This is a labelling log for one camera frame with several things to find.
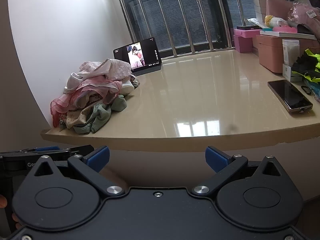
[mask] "black phone screen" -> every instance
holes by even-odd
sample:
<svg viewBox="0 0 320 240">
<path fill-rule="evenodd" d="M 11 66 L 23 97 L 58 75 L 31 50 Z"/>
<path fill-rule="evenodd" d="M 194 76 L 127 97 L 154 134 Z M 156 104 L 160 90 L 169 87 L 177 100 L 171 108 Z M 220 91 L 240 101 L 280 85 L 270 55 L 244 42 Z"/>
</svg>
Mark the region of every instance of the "black phone screen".
<svg viewBox="0 0 320 240">
<path fill-rule="evenodd" d="M 133 73 L 161 64 L 155 38 L 115 49 L 113 55 L 115 59 L 130 63 Z"/>
<path fill-rule="evenodd" d="M 287 80 L 271 81 L 269 85 L 291 109 L 312 105 L 308 99 Z"/>
</svg>

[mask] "pink box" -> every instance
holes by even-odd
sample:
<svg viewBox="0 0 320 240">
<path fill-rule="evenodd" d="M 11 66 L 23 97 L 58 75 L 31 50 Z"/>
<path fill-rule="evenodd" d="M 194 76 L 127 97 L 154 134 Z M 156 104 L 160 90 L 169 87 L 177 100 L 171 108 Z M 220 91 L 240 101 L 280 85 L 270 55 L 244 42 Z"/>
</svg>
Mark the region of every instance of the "pink box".
<svg viewBox="0 0 320 240">
<path fill-rule="evenodd" d="M 260 34 L 261 30 L 239 30 L 234 29 L 235 35 L 243 37 L 243 38 L 254 38 L 255 36 Z"/>
<path fill-rule="evenodd" d="M 235 39 L 235 47 L 238 52 L 240 53 L 251 52 L 251 48 L 253 47 L 252 38 L 244 38 L 244 37 L 234 35 L 234 39 Z"/>
<path fill-rule="evenodd" d="M 297 59 L 306 49 L 310 49 L 313 53 L 319 53 L 320 45 L 318 41 L 307 39 L 297 40 L 300 42 L 300 55 L 297 55 Z M 260 64 L 274 73 L 282 73 L 282 65 L 284 61 L 282 38 L 257 35 L 257 41 L 259 43 Z"/>
</svg>

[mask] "plush toy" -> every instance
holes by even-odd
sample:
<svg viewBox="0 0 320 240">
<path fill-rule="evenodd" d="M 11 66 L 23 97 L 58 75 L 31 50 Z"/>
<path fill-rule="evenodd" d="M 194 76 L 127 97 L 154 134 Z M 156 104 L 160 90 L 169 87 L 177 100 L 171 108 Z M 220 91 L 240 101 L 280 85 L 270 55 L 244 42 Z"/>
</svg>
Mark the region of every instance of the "plush toy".
<svg viewBox="0 0 320 240">
<path fill-rule="evenodd" d="M 269 27 L 271 29 L 274 28 L 274 27 L 288 26 L 287 21 L 285 21 L 282 18 L 273 17 L 272 15 L 267 15 L 266 16 L 265 24 L 266 24 L 267 27 Z"/>
</svg>

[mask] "person's hand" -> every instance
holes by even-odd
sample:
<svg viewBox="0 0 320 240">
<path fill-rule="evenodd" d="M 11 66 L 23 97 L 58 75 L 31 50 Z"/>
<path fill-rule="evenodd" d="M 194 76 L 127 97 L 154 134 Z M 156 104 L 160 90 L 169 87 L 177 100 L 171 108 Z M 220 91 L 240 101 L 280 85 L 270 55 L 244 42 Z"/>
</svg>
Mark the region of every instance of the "person's hand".
<svg viewBox="0 0 320 240">
<path fill-rule="evenodd" d="M 0 195 L 0 208 L 5 208 L 7 204 L 7 199 L 4 196 Z M 12 219 L 17 222 L 16 228 L 19 229 L 21 227 L 21 224 L 19 223 L 19 220 L 15 214 L 12 214 Z"/>
<path fill-rule="evenodd" d="M 7 204 L 7 199 L 4 196 L 0 195 L 0 208 L 5 208 Z"/>
</svg>

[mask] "countertop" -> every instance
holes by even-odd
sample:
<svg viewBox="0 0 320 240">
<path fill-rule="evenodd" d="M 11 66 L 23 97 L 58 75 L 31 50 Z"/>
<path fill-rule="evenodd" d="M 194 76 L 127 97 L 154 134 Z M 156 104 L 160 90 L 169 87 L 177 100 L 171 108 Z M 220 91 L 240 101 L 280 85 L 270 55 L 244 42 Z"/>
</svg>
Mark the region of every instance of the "countertop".
<svg viewBox="0 0 320 240">
<path fill-rule="evenodd" d="M 126 97 L 95 134 L 54 128 L 48 141 L 107 145 L 151 152 L 203 152 L 209 145 L 238 150 L 320 136 L 320 103 L 289 114 L 267 82 L 283 79 L 259 64 L 254 54 L 208 52 L 163 61 L 160 71 L 139 76 L 140 87 Z"/>
</svg>

